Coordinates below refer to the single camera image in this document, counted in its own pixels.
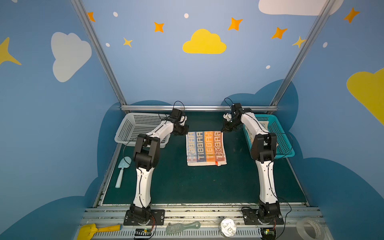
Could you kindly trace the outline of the bunny face pattern towel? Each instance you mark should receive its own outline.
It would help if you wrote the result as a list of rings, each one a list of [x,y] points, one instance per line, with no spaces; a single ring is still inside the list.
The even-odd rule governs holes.
[[[261,130],[265,133],[269,133],[268,125],[269,121],[259,121],[259,124],[261,125]]]

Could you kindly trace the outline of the aluminium frame back rail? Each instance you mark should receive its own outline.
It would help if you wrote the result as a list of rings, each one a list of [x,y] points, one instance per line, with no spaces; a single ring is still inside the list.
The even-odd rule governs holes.
[[[173,108],[185,112],[226,112],[230,111],[229,106],[151,106],[151,105],[121,105],[122,111],[131,112],[170,112]]]

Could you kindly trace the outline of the light blue plastic spoon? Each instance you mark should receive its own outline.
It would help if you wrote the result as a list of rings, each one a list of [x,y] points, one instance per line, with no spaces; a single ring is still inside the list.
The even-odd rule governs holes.
[[[117,181],[116,181],[116,185],[115,185],[115,188],[116,189],[119,189],[121,187],[121,184],[122,184],[122,179],[123,179],[123,175],[124,175],[124,169],[127,169],[130,167],[132,163],[132,159],[130,157],[123,157],[118,165],[118,168],[120,169],[120,172],[119,172],[119,175],[118,175],[118,178],[117,178]]]

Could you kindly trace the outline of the aluminium front rail bed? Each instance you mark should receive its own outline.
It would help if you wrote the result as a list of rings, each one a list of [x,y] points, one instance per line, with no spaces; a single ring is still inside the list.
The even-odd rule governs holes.
[[[152,210],[165,210],[163,226],[153,227],[154,236],[149,240],[223,240],[219,231],[222,219],[234,220],[237,231],[232,237],[234,240],[257,240],[264,225],[245,225],[241,209],[249,207],[256,209],[258,206],[251,203],[217,203],[217,204],[154,204]],[[97,228],[121,225],[120,231],[95,233],[94,240],[133,240],[134,230],[143,226],[124,226],[124,217],[128,205],[101,205],[97,208],[88,208],[83,214],[79,224],[96,224]],[[323,218],[319,208],[309,207],[305,203],[282,203],[284,225],[268,225],[268,229],[275,228],[279,240],[299,240],[296,224],[304,218],[311,218],[320,222],[325,230],[326,240],[333,236]],[[166,227],[169,224],[190,224],[199,221],[199,229],[189,229],[178,234],[167,235]]]

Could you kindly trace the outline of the white perforated plastic basket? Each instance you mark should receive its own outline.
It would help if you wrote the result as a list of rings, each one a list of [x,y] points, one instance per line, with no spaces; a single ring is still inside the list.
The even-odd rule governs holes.
[[[160,148],[166,147],[174,124],[163,121],[167,115],[160,116],[152,113],[128,113],[122,120],[116,135],[115,142],[128,147],[134,147],[140,134],[157,137],[161,140]]]

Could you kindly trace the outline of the left small circuit board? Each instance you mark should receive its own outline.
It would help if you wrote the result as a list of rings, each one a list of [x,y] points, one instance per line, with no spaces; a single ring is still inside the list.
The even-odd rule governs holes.
[[[147,228],[136,228],[134,230],[133,239],[134,240],[149,240],[152,237],[152,230]]]

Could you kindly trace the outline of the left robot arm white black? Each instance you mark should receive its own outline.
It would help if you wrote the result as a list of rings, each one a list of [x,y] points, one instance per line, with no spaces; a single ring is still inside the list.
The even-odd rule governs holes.
[[[155,167],[160,159],[160,143],[168,135],[186,135],[189,126],[188,117],[180,120],[167,118],[154,130],[138,135],[134,149],[134,161],[137,172],[136,194],[133,204],[138,208],[146,209],[151,203],[151,183]]]

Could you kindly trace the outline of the right small circuit board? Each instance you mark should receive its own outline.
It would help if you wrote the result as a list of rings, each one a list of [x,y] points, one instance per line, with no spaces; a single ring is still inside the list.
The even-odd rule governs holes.
[[[275,240],[276,234],[275,229],[261,228],[261,240]]]

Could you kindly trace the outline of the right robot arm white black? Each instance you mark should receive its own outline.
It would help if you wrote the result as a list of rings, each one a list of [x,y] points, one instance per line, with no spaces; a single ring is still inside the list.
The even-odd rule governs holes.
[[[258,169],[260,195],[258,215],[260,220],[277,217],[281,214],[280,203],[277,198],[273,166],[277,151],[277,136],[270,133],[256,119],[253,113],[227,113],[223,115],[222,132],[231,132],[243,125],[254,137],[250,154]]]

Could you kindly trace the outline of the teal perforated plastic basket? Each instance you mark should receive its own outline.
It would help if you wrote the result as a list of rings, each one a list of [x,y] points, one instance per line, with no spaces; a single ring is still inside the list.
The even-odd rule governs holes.
[[[274,115],[255,114],[258,121],[269,121],[268,129],[270,133],[277,136],[276,159],[290,158],[295,156],[295,151],[290,142],[290,135],[287,135],[280,124],[278,118]]]

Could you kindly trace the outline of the rabbit letter striped towel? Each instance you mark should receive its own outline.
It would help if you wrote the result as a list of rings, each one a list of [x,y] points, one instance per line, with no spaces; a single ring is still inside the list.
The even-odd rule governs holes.
[[[222,166],[227,164],[224,134],[220,131],[188,132],[186,135],[188,166]]]

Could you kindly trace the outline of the pale green hair brush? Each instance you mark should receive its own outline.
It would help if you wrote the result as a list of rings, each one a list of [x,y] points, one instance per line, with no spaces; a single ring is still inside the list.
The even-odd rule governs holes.
[[[173,235],[189,229],[199,229],[200,227],[201,223],[199,221],[190,224],[169,224],[166,227],[166,233],[167,235]]]

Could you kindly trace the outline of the round silver tin lid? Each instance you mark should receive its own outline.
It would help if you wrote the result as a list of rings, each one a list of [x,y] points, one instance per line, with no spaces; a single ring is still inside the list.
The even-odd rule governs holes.
[[[229,218],[224,218],[221,220],[219,224],[219,231],[223,237],[230,238],[236,234],[237,226],[234,220]]]

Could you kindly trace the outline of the aluminium frame post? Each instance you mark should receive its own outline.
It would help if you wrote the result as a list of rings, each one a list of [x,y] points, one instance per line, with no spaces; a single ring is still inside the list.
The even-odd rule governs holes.
[[[290,67],[287,75],[283,79],[280,87],[278,88],[275,96],[273,97],[270,107],[277,108],[279,102],[281,101],[284,93],[287,91],[289,85],[291,84],[292,80],[294,79],[296,73],[298,72],[301,64],[304,62],[304,59],[306,58],[307,54],[309,53],[312,45],[316,41],[319,33],[323,29],[324,25],[326,24],[328,18],[331,15],[331,10],[336,3],[336,0],[327,0],[325,1],[325,4],[323,8],[321,9],[318,17],[316,18],[312,28],[310,29],[307,38],[300,48],[295,60],[293,61],[292,66]]]
[[[120,102],[121,105],[126,105],[127,101],[124,97],[124,94],[121,90],[121,87],[117,81],[117,78],[112,70],[112,67],[107,59],[107,56],[103,50],[103,47],[99,41],[99,38],[96,34],[96,31],[93,27],[92,21],[90,20],[88,13],[86,12],[85,5],[83,1],[80,0],[71,0],[71,3],[91,41],[92,46],[94,47],[94,50],[100,60],[100,63],[107,75],[107,78],[110,81],[110,84]]]

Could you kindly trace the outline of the yellow toy shovel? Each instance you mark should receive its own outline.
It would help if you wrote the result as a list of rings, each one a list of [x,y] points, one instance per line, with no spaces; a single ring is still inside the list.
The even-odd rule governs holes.
[[[121,225],[97,228],[96,224],[84,225],[80,228],[77,240],[91,240],[95,233],[120,231]]]

